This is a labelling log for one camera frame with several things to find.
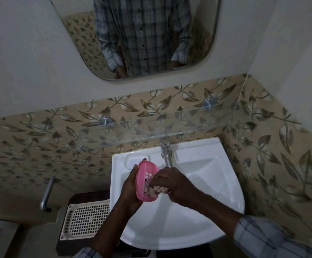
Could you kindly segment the person's right hand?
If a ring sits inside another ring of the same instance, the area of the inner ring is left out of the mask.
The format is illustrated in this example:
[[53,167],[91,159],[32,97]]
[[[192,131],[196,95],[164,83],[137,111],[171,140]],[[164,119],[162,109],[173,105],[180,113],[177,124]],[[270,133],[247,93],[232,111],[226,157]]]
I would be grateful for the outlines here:
[[199,189],[175,167],[163,169],[172,169],[172,195],[168,195],[171,201],[184,207],[192,207],[197,200],[196,192]]

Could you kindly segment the person's left hand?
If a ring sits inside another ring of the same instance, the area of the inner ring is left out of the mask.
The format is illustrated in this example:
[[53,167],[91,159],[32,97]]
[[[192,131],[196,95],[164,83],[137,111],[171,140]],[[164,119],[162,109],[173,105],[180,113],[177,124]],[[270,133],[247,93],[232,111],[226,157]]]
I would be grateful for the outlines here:
[[122,210],[124,216],[132,217],[142,206],[143,201],[139,200],[136,195],[136,186],[131,186],[129,176],[123,183],[123,187],[116,203]]

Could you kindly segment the pale pink scrub pad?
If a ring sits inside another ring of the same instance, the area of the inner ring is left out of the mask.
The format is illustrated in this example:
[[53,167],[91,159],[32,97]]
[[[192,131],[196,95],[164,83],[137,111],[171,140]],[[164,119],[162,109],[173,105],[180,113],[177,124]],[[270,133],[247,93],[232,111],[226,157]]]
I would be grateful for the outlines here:
[[167,187],[145,185],[144,196],[156,199],[159,194],[168,194],[170,190]]

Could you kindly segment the pink plastic soap dish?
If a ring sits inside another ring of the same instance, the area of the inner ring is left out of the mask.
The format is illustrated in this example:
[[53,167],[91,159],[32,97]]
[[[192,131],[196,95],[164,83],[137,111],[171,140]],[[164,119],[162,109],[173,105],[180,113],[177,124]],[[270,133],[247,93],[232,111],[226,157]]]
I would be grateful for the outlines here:
[[135,179],[136,196],[142,202],[154,202],[158,193],[150,187],[150,182],[159,168],[153,162],[142,160],[138,165],[138,172]]

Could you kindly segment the person's right forearm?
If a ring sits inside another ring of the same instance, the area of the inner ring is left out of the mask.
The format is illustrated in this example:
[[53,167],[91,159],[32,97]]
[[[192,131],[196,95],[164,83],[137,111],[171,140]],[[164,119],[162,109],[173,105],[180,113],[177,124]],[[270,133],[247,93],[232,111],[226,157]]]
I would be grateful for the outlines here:
[[227,236],[233,238],[236,226],[243,214],[237,212],[202,191],[196,192],[195,211],[216,224]]

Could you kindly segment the person's left forearm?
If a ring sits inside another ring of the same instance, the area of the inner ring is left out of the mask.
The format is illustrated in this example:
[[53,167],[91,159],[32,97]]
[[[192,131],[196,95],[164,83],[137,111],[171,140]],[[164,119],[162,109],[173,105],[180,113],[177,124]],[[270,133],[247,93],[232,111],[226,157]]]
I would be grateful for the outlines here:
[[136,210],[116,204],[94,236],[90,245],[103,258],[112,258],[120,237]]

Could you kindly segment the chrome basin faucet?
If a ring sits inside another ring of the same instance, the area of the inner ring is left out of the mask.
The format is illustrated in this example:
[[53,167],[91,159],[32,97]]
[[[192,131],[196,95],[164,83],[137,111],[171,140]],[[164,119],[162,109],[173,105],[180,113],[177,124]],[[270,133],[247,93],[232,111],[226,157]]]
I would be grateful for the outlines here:
[[161,137],[159,139],[160,142],[160,148],[161,148],[161,154],[162,157],[165,160],[165,164],[167,167],[172,168],[172,151],[170,148],[170,140],[169,137]]

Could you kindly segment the white ceramic wash basin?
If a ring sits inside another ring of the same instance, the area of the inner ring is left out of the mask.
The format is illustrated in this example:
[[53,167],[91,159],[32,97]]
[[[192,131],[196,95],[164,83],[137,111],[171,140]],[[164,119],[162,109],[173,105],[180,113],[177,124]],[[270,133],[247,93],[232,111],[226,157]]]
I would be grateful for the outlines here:
[[[244,195],[219,138],[173,144],[170,149],[173,165],[198,189],[244,213]],[[165,167],[160,147],[113,155],[110,210],[131,169],[143,159],[153,162],[159,169]],[[120,240],[141,249],[172,250],[209,243],[223,236],[225,233],[208,218],[161,194],[156,201],[142,204],[128,221]]]

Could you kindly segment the clear glass shelf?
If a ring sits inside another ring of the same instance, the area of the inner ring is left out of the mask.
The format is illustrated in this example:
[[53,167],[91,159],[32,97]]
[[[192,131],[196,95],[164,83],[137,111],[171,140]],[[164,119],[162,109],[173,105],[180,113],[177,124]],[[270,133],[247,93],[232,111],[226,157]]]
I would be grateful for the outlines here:
[[240,118],[232,107],[219,104],[210,111],[193,108],[116,121],[114,127],[107,129],[100,127],[98,121],[88,122],[77,129],[66,127],[66,132],[73,137],[77,151],[89,152],[113,145],[222,128],[234,115]]

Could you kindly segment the cream plastic lattice basket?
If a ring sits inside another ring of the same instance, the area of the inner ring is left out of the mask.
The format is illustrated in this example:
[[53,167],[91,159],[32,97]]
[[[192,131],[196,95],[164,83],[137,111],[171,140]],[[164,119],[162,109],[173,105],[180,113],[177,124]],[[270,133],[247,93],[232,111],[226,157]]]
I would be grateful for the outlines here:
[[59,240],[93,238],[109,213],[109,199],[68,205]]

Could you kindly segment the dark brown wooden stool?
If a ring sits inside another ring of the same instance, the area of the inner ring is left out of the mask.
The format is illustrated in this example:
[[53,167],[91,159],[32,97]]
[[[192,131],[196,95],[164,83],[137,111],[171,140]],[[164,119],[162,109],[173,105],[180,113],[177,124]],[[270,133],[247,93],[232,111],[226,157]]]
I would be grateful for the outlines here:
[[[107,200],[109,198],[110,190],[75,194],[69,199],[68,205]],[[90,246],[93,238],[94,237],[75,240],[58,240],[55,251],[60,257],[72,257],[82,248]]]

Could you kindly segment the round chrome shelf bracket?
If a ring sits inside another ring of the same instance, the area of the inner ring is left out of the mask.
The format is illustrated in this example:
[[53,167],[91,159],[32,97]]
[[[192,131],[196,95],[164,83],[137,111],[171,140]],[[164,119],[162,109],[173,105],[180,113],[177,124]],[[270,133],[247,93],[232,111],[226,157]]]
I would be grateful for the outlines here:
[[112,128],[115,125],[115,120],[112,117],[102,116],[98,121],[98,125],[103,129]]
[[208,97],[204,99],[201,108],[205,111],[210,111],[218,106],[218,101],[215,97]]

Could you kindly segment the chrome wall tap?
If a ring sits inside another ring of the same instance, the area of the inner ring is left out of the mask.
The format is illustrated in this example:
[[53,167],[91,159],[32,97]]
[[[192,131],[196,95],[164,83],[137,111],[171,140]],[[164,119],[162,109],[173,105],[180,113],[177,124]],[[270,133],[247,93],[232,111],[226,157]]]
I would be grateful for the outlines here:
[[48,207],[47,203],[48,203],[48,200],[49,200],[49,197],[50,197],[50,194],[51,194],[51,191],[53,189],[53,186],[54,186],[55,182],[56,182],[56,178],[55,177],[50,178],[48,180],[48,182],[47,182],[46,189],[44,191],[42,200],[41,200],[41,202],[39,204],[39,208],[42,211],[44,211],[44,212],[51,212],[52,211],[52,208]]

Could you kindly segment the wall mirror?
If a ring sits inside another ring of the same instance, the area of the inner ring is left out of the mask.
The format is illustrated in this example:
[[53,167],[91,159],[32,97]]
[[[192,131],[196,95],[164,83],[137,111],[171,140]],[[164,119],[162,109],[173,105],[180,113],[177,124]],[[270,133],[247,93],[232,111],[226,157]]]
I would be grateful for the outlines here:
[[209,53],[222,0],[50,0],[83,62],[106,80],[188,67]]

